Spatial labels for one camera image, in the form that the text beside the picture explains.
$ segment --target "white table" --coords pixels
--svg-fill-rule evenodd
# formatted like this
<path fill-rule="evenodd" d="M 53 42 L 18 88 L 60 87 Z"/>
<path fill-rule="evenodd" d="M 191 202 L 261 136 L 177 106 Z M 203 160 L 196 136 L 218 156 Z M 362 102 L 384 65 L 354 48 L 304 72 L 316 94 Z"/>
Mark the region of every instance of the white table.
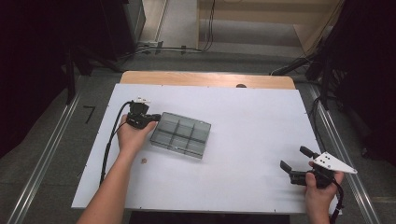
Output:
<path fill-rule="evenodd" d="M 280 160 L 309 170 L 300 146 L 318 143 L 296 90 L 118 85 L 82 175 L 72 207 L 84 208 L 98 189 L 106 142 L 120 106 L 138 96 L 149 113 L 173 112 L 212 124 L 201 160 L 154 147 L 138 153 L 126 208 L 221 213 L 304 213 L 304 187 L 290 184 Z M 107 170 L 118 154 L 112 142 Z M 334 198 L 330 212 L 336 204 Z"/>

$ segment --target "black wire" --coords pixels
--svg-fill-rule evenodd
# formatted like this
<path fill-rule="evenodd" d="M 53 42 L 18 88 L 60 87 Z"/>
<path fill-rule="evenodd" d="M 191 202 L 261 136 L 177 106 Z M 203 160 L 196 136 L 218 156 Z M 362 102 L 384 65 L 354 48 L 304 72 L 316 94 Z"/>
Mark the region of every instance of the black wire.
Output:
<path fill-rule="evenodd" d="M 225 1 L 225 0 L 223 0 L 223 2 L 225 3 L 225 4 L 237 4 L 237 3 L 241 3 L 241 2 L 243 2 L 244 0 L 239 0 L 239 2 L 227 2 L 227 1 Z"/>
<path fill-rule="evenodd" d="M 330 218 L 330 223 L 331 223 L 331 224 L 334 224 L 334 223 L 335 223 L 335 220 L 336 220 L 337 217 L 338 217 L 338 214 L 340 213 L 340 210 L 341 210 L 342 208 L 344 208 L 344 206 L 343 206 L 344 190 L 343 190 L 343 188 L 341 188 L 341 185 L 338 184 L 337 181 L 336 181 L 335 179 L 333 179 L 332 182 L 334 183 L 335 186 L 337 186 L 338 193 L 340 194 L 340 197 L 338 198 L 338 203 L 337 203 L 337 205 L 335 206 L 335 210 L 334 210 L 334 212 L 332 213 L 332 217 Z"/>
<path fill-rule="evenodd" d="M 312 45 L 311 48 L 309 48 L 306 52 L 308 52 L 309 50 L 311 50 L 318 42 L 319 40 L 321 40 L 322 38 L 320 38 L 324 31 L 327 29 L 327 25 L 329 25 L 329 23 L 332 21 L 332 19 L 334 18 L 335 15 L 337 15 L 337 13 L 335 13 L 337 11 L 337 9 L 344 4 L 344 1 L 340 1 L 338 2 L 337 6 L 335 6 L 334 11 L 332 12 L 332 15 L 330 16 L 330 18 L 327 20 L 326 24 L 323 26 L 323 29 L 320 31 L 320 34 L 318 35 L 317 39 L 314 41 L 314 44 Z"/>
<path fill-rule="evenodd" d="M 183 48 L 164 48 L 164 47 L 158 48 L 158 47 L 145 46 L 142 49 L 137 49 L 134 54 L 139 53 L 139 52 L 144 52 L 145 50 L 150 50 L 150 49 L 180 49 L 180 50 L 186 50 L 187 49 L 187 50 L 195 50 L 195 51 L 203 52 L 201 49 L 194 49 L 194 48 L 184 48 L 184 49 Z"/>
<path fill-rule="evenodd" d="M 321 137 L 321 135 L 320 135 L 320 132 L 318 131 L 318 125 L 317 125 L 317 113 L 318 113 L 318 104 L 319 104 L 319 101 L 320 101 L 320 96 L 319 96 L 317 99 L 314 100 L 314 102 L 313 102 L 313 104 L 312 104 L 312 108 L 311 108 L 311 110 L 310 110 L 309 113 L 308 113 L 308 117 L 309 117 L 309 118 L 312 117 L 312 121 L 313 121 L 313 123 L 314 123 L 314 134 L 315 134 L 315 137 L 316 137 L 317 140 L 319 140 L 320 143 L 322 144 L 323 150 L 324 150 L 324 151 L 327 151 L 327 149 L 326 149 L 326 147 L 325 147 L 325 145 L 324 145 L 323 139 L 322 139 L 322 137 Z"/>
<path fill-rule="evenodd" d="M 208 31 L 209 38 L 207 39 L 206 45 L 202 51 L 208 51 L 213 44 L 213 16 L 215 14 L 215 4 L 216 4 L 216 0 L 213 0 L 212 9 L 210 10 L 210 17 L 209 17 L 209 31 Z"/>
<path fill-rule="evenodd" d="M 316 82 L 316 81 L 308 81 L 308 80 L 300 80 L 300 79 L 294 79 L 293 82 L 295 84 L 309 84 L 309 85 L 315 85 L 320 87 L 320 83 Z"/>
<path fill-rule="evenodd" d="M 287 68 L 290 64 L 293 64 L 293 63 L 297 62 L 297 60 L 300 60 L 300 59 L 306 59 L 306 61 L 309 63 L 309 65 L 311 65 L 311 63 L 314 63 L 314 62 L 309 61 L 309 60 L 306 58 L 306 56 L 305 56 L 305 57 L 303 57 L 303 56 L 305 56 L 305 53 L 303 53 L 303 54 L 301 54 L 300 56 L 298 56 L 297 58 L 293 59 L 293 61 L 289 62 L 288 65 L 285 65 L 285 66 L 283 66 L 283 67 L 280 67 L 280 68 L 277 68 L 277 69 L 273 70 L 273 71 L 270 73 L 270 76 L 271 76 L 274 72 L 276 72 L 277 70 L 280 70 L 280 69 L 282 69 L 282 68 Z"/>
<path fill-rule="evenodd" d="M 108 152 L 110 151 L 110 147 L 111 147 L 111 141 L 113 140 L 114 135 L 116 135 L 116 132 L 119 130 L 119 128 L 124 124 L 122 123 L 119 128 L 116 130 L 117 124 L 119 122 L 119 118 L 121 116 L 122 110 L 126 105 L 130 105 L 132 102 L 127 102 L 125 104 L 123 104 L 123 106 L 120 109 L 119 114 L 117 115 L 116 118 L 116 122 L 114 123 L 113 126 L 113 130 L 111 131 L 111 135 L 110 135 L 110 139 L 108 140 L 108 143 L 106 145 L 106 150 L 105 150 L 105 156 L 103 158 L 103 165 L 102 165 L 102 173 L 100 176 L 100 182 L 99 182 L 99 186 L 102 184 L 103 180 L 105 179 L 105 175 L 106 175 L 106 165 L 107 165 L 107 157 L 108 157 Z"/>

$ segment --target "person's right hand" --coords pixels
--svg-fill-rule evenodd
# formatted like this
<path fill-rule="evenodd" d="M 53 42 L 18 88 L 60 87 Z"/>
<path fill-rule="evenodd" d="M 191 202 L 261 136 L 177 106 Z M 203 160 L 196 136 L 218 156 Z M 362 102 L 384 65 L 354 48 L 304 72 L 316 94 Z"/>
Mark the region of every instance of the person's right hand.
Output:
<path fill-rule="evenodd" d="M 146 141 L 146 136 L 155 128 L 157 122 L 152 121 L 142 130 L 138 130 L 125 123 L 127 116 L 123 115 L 120 121 L 120 128 L 117 132 L 119 138 L 120 154 L 122 157 L 133 160 L 135 154 L 140 150 Z"/>
<path fill-rule="evenodd" d="M 335 181 L 341 184 L 344 178 L 344 173 L 335 172 Z M 329 207 L 334 195 L 337 193 L 337 186 L 331 183 L 326 189 L 317 188 L 317 180 L 314 174 L 306 173 L 306 193 L 305 206 L 311 224 L 329 223 Z"/>

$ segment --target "metal rail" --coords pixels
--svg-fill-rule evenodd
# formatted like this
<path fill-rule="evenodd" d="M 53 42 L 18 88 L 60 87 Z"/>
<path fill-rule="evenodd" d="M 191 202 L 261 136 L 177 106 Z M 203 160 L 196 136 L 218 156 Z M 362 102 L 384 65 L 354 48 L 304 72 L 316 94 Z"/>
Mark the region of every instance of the metal rail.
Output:
<path fill-rule="evenodd" d="M 29 180 L 26 185 L 23 187 L 21 191 L 21 196 L 15 205 L 14 210 L 12 211 L 11 216 L 7 224 L 14 223 L 22 223 L 26 213 L 30 207 L 30 204 L 35 197 L 35 194 L 40 187 L 40 183 L 44 178 L 44 174 L 47 172 L 48 167 L 50 166 L 50 162 L 52 161 L 53 155 L 56 152 L 56 149 L 59 145 L 59 142 L 64 135 L 64 130 L 66 129 L 75 109 L 78 104 L 78 100 L 80 98 L 81 90 L 85 88 L 88 81 L 88 77 L 79 77 L 78 84 L 81 82 L 80 88 L 77 89 L 75 98 L 71 101 L 69 105 L 64 108 L 64 112 L 61 115 L 56 127 L 49 138 L 49 141 L 41 154 L 40 159 L 38 160 L 35 169 L 33 170 Z"/>
<path fill-rule="evenodd" d="M 310 86 L 310 92 L 314 99 L 319 97 L 319 90 L 317 87 Z M 332 122 L 332 115 L 330 111 L 326 111 L 321 103 L 318 104 L 318 112 L 320 117 L 324 123 L 327 134 L 329 135 L 333 149 L 340 161 L 348 164 L 351 167 L 354 167 L 352 160 L 349 158 L 347 153 L 347 149 L 341 139 L 340 134 L 335 128 L 334 123 Z M 369 224 L 380 224 L 381 221 L 376 214 L 376 211 L 371 203 L 370 197 L 367 193 L 366 188 L 363 186 L 361 182 L 361 178 L 359 175 L 349 175 L 346 174 L 346 179 L 352 188 L 352 191 L 355 195 L 356 202 L 358 203 L 359 208 L 361 209 L 361 213 L 366 221 Z"/>

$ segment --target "fingers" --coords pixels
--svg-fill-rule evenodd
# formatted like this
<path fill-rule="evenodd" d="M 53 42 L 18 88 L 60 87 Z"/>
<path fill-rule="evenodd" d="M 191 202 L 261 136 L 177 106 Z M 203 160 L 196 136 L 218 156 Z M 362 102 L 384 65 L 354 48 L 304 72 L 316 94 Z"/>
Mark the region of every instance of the fingers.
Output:
<path fill-rule="evenodd" d="M 314 174 L 307 172 L 305 175 L 305 182 L 308 188 L 316 188 L 317 180 L 315 179 Z"/>
<path fill-rule="evenodd" d="M 152 121 L 152 122 L 150 122 L 150 123 L 148 124 L 148 126 L 146 126 L 146 128 L 143 129 L 143 131 L 144 131 L 145 133 L 149 133 L 149 132 L 151 132 L 151 131 L 155 128 L 155 125 L 157 125 L 157 121 Z"/>
<path fill-rule="evenodd" d="M 344 173 L 343 172 L 335 172 L 334 173 L 334 178 L 335 178 L 335 181 L 337 181 L 338 184 L 341 184 L 341 182 L 344 179 Z"/>
<path fill-rule="evenodd" d="M 122 115 L 120 124 L 125 123 L 125 122 L 126 122 L 126 118 L 127 118 L 126 114 L 125 114 L 125 115 Z"/>

